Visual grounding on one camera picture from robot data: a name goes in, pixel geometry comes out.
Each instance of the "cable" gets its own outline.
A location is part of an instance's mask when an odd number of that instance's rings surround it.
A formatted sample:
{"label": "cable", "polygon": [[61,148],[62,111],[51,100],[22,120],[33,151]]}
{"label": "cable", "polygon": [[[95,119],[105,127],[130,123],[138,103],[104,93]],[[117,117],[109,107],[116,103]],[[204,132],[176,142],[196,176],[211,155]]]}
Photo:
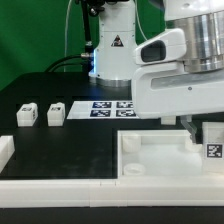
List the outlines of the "cable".
{"label": "cable", "polygon": [[55,72],[58,68],[66,67],[66,66],[72,66],[72,65],[81,65],[81,63],[60,64],[60,65],[57,65],[56,67],[54,67],[51,72]]}
{"label": "cable", "polygon": [[138,27],[139,27],[139,30],[140,30],[140,32],[141,32],[143,38],[144,38],[145,41],[146,41],[146,40],[148,40],[148,39],[146,38],[146,36],[145,36],[145,34],[144,34],[143,30],[142,30],[141,23],[140,23],[140,20],[139,20],[139,14],[138,14],[138,0],[135,0],[135,5],[136,5],[135,10],[136,10],[136,17],[137,17]]}
{"label": "cable", "polygon": [[72,7],[73,0],[69,0],[68,8],[67,8],[67,14],[66,14],[66,22],[65,22],[65,57],[67,57],[68,54],[68,25],[69,25],[69,18],[71,13],[71,7]]}
{"label": "cable", "polygon": [[55,66],[57,66],[57,65],[60,64],[61,62],[68,61],[68,60],[70,60],[70,59],[74,59],[74,58],[81,58],[81,55],[71,55],[71,56],[67,56],[67,57],[61,58],[61,59],[57,60],[56,62],[54,62],[53,64],[51,64],[51,65],[45,70],[45,72],[50,72],[50,70],[51,70],[52,68],[54,68]]}

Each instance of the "white robot body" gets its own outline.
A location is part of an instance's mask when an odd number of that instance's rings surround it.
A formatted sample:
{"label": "white robot body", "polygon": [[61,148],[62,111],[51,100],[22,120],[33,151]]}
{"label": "white robot body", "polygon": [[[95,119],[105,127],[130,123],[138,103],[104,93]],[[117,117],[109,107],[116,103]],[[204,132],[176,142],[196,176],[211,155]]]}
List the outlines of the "white robot body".
{"label": "white robot body", "polygon": [[224,2],[165,0],[164,33],[138,46],[132,79],[140,118],[224,111]]}
{"label": "white robot body", "polygon": [[224,10],[222,0],[164,0],[165,21],[185,19]]}
{"label": "white robot body", "polygon": [[135,41],[135,4],[133,0],[104,5],[99,14],[100,42],[94,51],[94,69],[90,81],[105,86],[131,84],[139,65],[133,60]]}

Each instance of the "white cylindrical component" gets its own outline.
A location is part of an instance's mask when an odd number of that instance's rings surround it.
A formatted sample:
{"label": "white cylindrical component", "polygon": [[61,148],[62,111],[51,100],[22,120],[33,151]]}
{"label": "white cylindrical component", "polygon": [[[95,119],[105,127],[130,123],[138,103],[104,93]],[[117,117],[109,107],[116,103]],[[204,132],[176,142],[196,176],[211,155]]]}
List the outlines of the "white cylindrical component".
{"label": "white cylindrical component", "polygon": [[224,10],[222,0],[164,0],[165,20],[177,20]]}
{"label": "white cylindrical component", "polygon": [[99,14],[100,42],[94,52],[94,69],[90,80],[127,81],[133,76],[137,65],[132,52],[137,47],[135,41],[135,4],[133,0],[104,5]]}
{"label": "white cylindrical component", "polygon": [[122,135],[122,148],[124,152],[138,152],[141,149],[141,144],[141,135],[137,133],[128,133]]}
{"label": "white cylindrical component", "polygon": [[145,166],[139,163],[130,163],[124,166],[124,175],[125,176],[142,176],[145,175],[146,169]]}

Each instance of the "small white cube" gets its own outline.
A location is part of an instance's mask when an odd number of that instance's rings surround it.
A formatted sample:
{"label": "small white cube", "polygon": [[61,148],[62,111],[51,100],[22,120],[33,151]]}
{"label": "small white cube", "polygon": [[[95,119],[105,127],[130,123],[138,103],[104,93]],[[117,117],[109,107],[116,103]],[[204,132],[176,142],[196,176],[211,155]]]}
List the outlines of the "small white cube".
{"label": "small white cube", "polygon": [[23,104],[16,114],[19,127],[31,127],[38,117],[37,104]]}
{"label": "small white cube", "polygon": [[65,120],[65,105],[51,104],[47,112],[48,126],[63,126]]}

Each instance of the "white block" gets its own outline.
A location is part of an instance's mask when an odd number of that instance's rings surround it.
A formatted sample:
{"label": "white block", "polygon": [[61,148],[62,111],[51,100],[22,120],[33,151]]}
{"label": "white block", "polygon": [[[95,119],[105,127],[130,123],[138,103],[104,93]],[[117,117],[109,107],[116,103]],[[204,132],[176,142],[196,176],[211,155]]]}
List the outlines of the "white block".
{"label": "white block", "polygon": [[2,136],[0,138],[0,173],[8,163],[14,151],[13,136]]}
{"label": "white block", "polygon": [[51,104],[47,112],[48,126],[62,126],[65,120],[65,105]]}
{"label": "white block", "polygon": [[203,123],[203,171],[224,174],[224,123]]}
{"label": "white block", "polygon": [[23,104],[16,114],[19,127],[31,127],[38,117],[37,104]]}
{"label": "white block", "polygon": [[162,125],[176,125],[176,116],[170,116],[170,117],[161,117],[161,124]]}

